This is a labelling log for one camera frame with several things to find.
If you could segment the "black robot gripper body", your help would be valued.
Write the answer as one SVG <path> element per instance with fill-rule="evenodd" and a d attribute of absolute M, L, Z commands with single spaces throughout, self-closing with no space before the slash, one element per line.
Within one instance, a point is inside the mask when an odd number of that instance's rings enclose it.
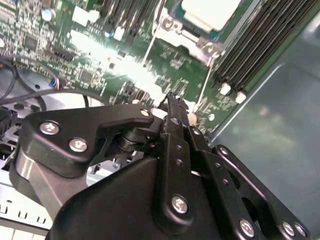
<path fill-rule="evenodd" d="M 182 234 L 165 233 L 152 206 L 158 161 L 138 160 L 91 185 L 59 210 L 49 240 L 228 240 L 231 229 L 212 210 L 202 179 L 193 175 L 195 217 Z"/>

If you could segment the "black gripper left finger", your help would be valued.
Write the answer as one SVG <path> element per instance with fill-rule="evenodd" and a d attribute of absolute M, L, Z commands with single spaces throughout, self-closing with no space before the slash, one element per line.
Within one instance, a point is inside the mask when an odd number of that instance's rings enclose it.
<path fill-rule="evenodd" d="M 156 117 L 140 104 L 38 112 L 21 126 L 10 166 L 13 186 L 46 208 L 52 221 L 74 195 L 139 160 L 157 160 L 152 217 L 167 234 L 193 223 L 190 149 L 173 93 Z"/>

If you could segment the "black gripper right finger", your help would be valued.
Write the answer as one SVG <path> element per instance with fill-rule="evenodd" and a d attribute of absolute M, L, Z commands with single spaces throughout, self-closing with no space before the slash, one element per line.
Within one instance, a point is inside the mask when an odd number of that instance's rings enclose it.
<path fill-rule="evenodd" d="M 195 178 L 196 216 L 184 240 L 309 240 L 306 226 L 224 145 L 209 147 L 180 108 Z"/>

